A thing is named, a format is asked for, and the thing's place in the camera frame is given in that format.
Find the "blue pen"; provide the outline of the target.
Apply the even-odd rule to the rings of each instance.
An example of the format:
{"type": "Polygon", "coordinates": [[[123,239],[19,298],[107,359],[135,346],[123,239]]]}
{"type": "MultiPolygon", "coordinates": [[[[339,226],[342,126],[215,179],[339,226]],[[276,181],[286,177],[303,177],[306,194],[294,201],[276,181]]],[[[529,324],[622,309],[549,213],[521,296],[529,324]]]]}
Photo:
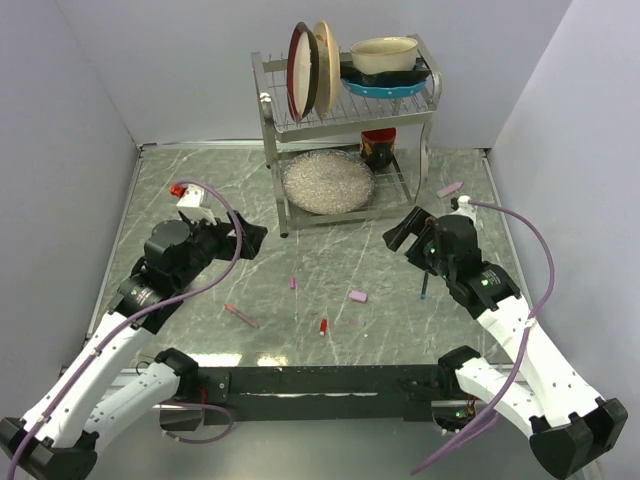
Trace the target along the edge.
{"type": "Polygon", "coordinates": [[[427,292],[427,288],[428,288],[429,276],[430,276],[429,273],[427,271],[425,271],[424,275],[423,275],[422,284],[421,284],[421,290],[420,290],[420,299],[421,300],[425,300],[426,299],[426,292],[427,292]]]}

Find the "purple highlighter pen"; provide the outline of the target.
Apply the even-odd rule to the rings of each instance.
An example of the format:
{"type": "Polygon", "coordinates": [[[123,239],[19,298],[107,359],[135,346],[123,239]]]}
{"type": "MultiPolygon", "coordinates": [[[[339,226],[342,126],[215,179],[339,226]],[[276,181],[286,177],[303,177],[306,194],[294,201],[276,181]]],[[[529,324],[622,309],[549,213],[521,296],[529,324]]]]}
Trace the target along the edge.
{"type": "Polygon", "coordinates": [[[452,184],[449,184],[436,192],[438,198],[444,198],[445,196],[451,195],[463,187],[464,183],[459,181],[452,184]]]}

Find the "purple highlighter cap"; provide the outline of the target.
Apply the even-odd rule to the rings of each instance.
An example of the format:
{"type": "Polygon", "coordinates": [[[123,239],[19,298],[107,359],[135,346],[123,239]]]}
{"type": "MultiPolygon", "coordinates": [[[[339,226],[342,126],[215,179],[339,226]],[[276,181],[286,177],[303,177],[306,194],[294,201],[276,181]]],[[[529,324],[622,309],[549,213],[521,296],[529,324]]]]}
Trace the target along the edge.
{"type": "Polygon", "coordinates": [[[368,301],[368,294],[362,291],[355,291],[352,290],[348,297],[354,301],[354,302],[358,302],[358,303],[366,303],[368,301]]]}

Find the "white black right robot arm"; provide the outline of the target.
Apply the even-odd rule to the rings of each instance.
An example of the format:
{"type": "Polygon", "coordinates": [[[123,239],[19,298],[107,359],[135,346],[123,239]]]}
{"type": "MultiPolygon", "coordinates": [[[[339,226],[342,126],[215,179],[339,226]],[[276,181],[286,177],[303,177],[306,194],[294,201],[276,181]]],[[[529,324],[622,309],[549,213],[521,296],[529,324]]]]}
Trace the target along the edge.
{"type": "Polygon", "coordinates": [[[479,205],[461,197],[452,213],[440,217],[416,207],[383,235],[392,251],[414,235],[405,253],[408,262],[441,278],[452,299],[513,362],[504,375],[469,347],[441,357],[439,390],[449,398],[468,394],[486,405],[413,471],[425,470],[503,417],[528,439],[548,474],[568,479],[615,446],[628,412],[618,399],[605,399],[579,375],[537,322],[539,308],[529,306],[502,267],[483,259],[475,226],[479,205]]]}

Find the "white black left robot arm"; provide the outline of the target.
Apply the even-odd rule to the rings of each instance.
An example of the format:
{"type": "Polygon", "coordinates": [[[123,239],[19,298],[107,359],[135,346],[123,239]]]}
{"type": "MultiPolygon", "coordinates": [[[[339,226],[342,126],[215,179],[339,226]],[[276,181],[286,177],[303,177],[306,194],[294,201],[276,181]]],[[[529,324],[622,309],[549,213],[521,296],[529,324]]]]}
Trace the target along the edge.
{"type": "Polygon", "coordinates": [[[233,267],[240,259],[254,259],[267,233],[238,212],[227,221],[204,212],[157,224],[65,373],[22,417],[2,419],[8,474],[23,469],[36,479],[84,479],[99,453],[147,409],[165,400],[191,399],[199,390],[198,365],[176,349],[160,352],[141,379],[115,394],[106,391],[191,297],[188,286],[212,261],[233,267]]]}

